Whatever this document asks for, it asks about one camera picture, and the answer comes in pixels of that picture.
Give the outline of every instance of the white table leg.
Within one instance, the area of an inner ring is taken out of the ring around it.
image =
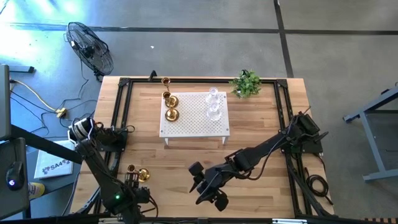
[[[226,144],[226,142],[228,141],[229,136],[223,137],[223,144]]]

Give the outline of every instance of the black metal frame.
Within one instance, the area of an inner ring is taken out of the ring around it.
[[[119,114],[120,104],[121,104],[121,97],[122,97],[124,87],[125,86],[127,87],[127,95],[126,95],[126,101],[124,103],[123,116],[122,116],[122,121],[121,121],[122,128],[126,127],[133,84],[134,83],[161,83],[161,78],[156,78],[156,76],[157,76],[156,72],[153,71],[149,78],[146,78],[146,77],[120,78],[119,84],[118,84],[118,92],[116,95],[116,101],[115,101],[115,105],[114,105],[114,109],[113,109],[111,126],[116,127],[116,125],[117,125],[117,119],[118,119],[118,114]],[[173,79],[173,83],[228,83],[231,80],[232,80],[232,78],[178,78],[178,77],[176,77]],[[283,108],[282,108],[280,89],[282,89],[282,91],[284,93],[284,98],[285,98],[285,102],[286,102],[286,107],[287,107],[286,109],[287,109],[289,121],[293,118],[293,110],[292,110],[292,105],[290,102],[290,95],[289,95],[287,80],[286,79],[262,79],[261,83],[273,85],[275,99],[276,99],[276,105],[277,105],[277,112],[278,112],[278,116],[279,116],[279,124],[280,124],[280,128],[284,129],[285,128],[285,119],[284,119],[284,112],[283,112]],[[298,154],[296,154],[296,156],[297,156],[296,161],[297,161],[298,175],[300,178],[303,179],[303,181],[305,181],[302,158]],[[120,157],[121,157],[121,153],[116,152],[113,165],[111,166],[111,172],[114,176],[116,176],[118,173]],[[109,164],[110,158],[111,158],[111,153],[106,152],[104,159],[105,159],[105,163],[107,165]],[[285,159],[286,159],[286,161],[288,161],[289,159],[291,159],[291,156],[286,154]],[[297,197],[297,189],[295,186],[294,178],[292,177],[291,173],[289,173],[288,170],[286,172],[289,177],[290,192],[292,194],[292,202],[293,202],[292,204],[293,204],[294,215],[295,216],[303,215],[303,213],[300,209],[299,200]],[[311,206],[306,197],[304,197],[304,205],[305,205],[305,214],[311,215],[312,214]],[[97,198],[96,202],[95,202],[94,213],[99,213],[100,207],[101,207],[101,200],[99,198]]]

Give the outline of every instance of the white pegboard platform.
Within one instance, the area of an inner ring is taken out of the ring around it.
[[[172,93],[178,98],[178,105],[175,108],[180,112],[180,117],[175,122],[167,121],[165,113],[169,109],[161,97],[162,109],[160,111],[160,132],[161,138],[188,138],[188,137],[228,137],[229,120],[226,92],[218,92],[220,99],[221,118],[218,121],[211,121],[206,116],[208,104],[204,93]]]

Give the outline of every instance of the gray metal stand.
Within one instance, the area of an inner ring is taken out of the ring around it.
[[[372,132],[371,125],[369,124],[369,115],[398,114],[398,111],[393,111],[393,110],[376,110],[379,107],[387,104],[388,102],[390,102],[396,98],[398,98],[398,86],[384,92],[379,98],[368,103],[363,108],[357,110],[357,112],[355,112],[351,115],[345,116],[343,118],[344,121],[346,121],[346,123],[350,123],[355,118],[361,118],[363,128],[365,130],[366,136],[368,137],[368,141],[369,141],[370,147],[372,149],[373,156],[376,160],[376,164],[379,169],[379,172],[375,172],[375,173],[372,173],[369,175],[364,175],[363,179],[365,180],[365,182],[370,181],[370,180],[398,176],[398,169],[386,170],[384,163],[382,161],[380,152],[379,152],[379,148],[376,144],[376,135],[374,132]]]

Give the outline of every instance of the yellow cable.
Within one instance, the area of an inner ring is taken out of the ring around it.
[[[48,104],[45,103],[45,101],[43,99],[41,99],[41,97],[33,90],[31,89],[29,86],[27,86],[25,83],[18,81],[18,80],[14,80],[15,82],[18,82],[21,85],[24,85],[26,88],[28,88],[28,90],[30,90],[34,95],[36,95],[38,97],[38,99],[46,106],[48,107],[50,110],[55,111],[54,108],[52,108],[51,106],[49,106]]]

